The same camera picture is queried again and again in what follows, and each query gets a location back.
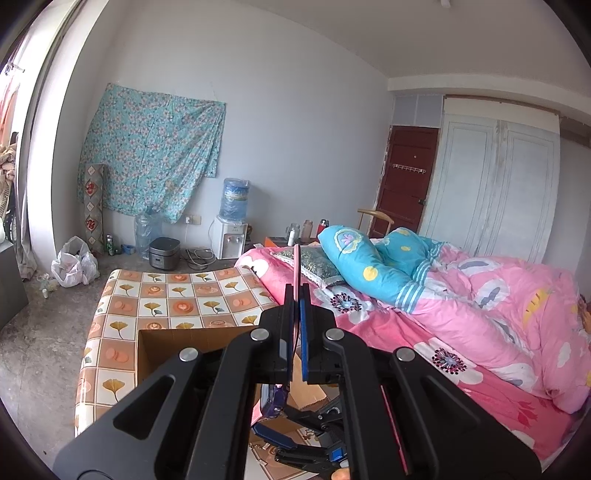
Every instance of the patterned pillow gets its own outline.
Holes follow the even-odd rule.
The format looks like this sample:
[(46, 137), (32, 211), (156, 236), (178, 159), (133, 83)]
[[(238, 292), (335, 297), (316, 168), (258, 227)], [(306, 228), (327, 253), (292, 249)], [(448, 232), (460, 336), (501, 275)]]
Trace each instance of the patterned pillow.
[[(294, 249), (286, 247), (278, 252), (272, 253), (274, 257), (293, 267)], [(303, 276), (314, 282), (320, 288), (330, 287), (345, 283), (339, 270), (335, 267), (324, 253), (321, 247), (301, 247), (301, 273)]]

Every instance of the bedroom wall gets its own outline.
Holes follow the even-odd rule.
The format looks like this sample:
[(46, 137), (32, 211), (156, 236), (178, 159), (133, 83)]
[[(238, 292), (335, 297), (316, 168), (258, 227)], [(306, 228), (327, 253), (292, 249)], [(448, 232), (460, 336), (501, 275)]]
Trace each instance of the bedroom wall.
[[(325, 37), (230, 1), (135, 2), (101, 67), (87, 128), (107, 82), (227, 103), (217, 177), (186, 213), (186, 244), (209, 245), (225, 177), (248, 179), (253, 237), (321, 218), (356, 225), (371, 207), (392, 115), (386, 77)], [(105, 232), (135, 243), (133, 218), (106, 210)], [(165, 226), (183, 242), (186, 226)]]
[[(591, 207), (589, 179), (591, 150), (561, 138), (558, 198), (544, 263), (576, 272), (582, 289), (591, 287), (591, 273), (587, 282), (581, 267), (586, 262), (583, 251), (588, 249), (584, 244), (589, 241), (591, 247), (591, 239), (586, 239), (586, 235), (591, 236), (591, 232), (587, 233)], [(588, 265), (591, 268), (591, 257)]]

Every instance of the floral cloth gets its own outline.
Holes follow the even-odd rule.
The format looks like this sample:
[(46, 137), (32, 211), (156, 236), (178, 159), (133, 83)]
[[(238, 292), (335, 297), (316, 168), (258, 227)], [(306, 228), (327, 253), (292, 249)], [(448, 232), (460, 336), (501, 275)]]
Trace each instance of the floral cloth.
[(203, 176), (215, 177), (226, 104), (108, 84), (80, 156), (105, 164), (105, 208), (138, 215), (153, 206), (176, 222)]

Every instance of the pink comforter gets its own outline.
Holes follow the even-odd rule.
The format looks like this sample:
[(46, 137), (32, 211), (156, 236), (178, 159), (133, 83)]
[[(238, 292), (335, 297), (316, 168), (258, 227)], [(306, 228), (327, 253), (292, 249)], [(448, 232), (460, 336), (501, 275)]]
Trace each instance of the pink comforter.
[(591, 352), (573, 276), (444, 245), (411, 317), (472, 362), (573, 413), (589, 396)]

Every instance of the metal bolt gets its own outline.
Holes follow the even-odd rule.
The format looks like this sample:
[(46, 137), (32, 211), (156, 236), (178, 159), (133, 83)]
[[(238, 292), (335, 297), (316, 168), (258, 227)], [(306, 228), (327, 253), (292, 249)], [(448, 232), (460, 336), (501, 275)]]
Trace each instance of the metal bolt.
[(269, 330), (264, 328), (257, 328), (251, 332), (251, 338), (256, 342), (262, 342), (269, 338)]
[(328, 340), (332, 340), (334, 342), (337, 342), (339, 340), (342, 340), (345, 337), (345, 333), (343, 330), (341, 330), (340, 328), (331, 328), (326, 330), (326, 337), (328, 338)]
[(414, 350), (404, 346), (396, 350), (396, 357), (401, 362), (411, 362), (414, 360)]
[(188, 346), (187, 348), (183, 348), (180, 351), (180, 353), (178, 354), (178, 357), (183, 362), (192, 362), (193, 360), (195, 360), (197, 358), (198, 354), (199, 354), (199, 352), (197, 351), (196, 348), (193, 348), (192, 346)]

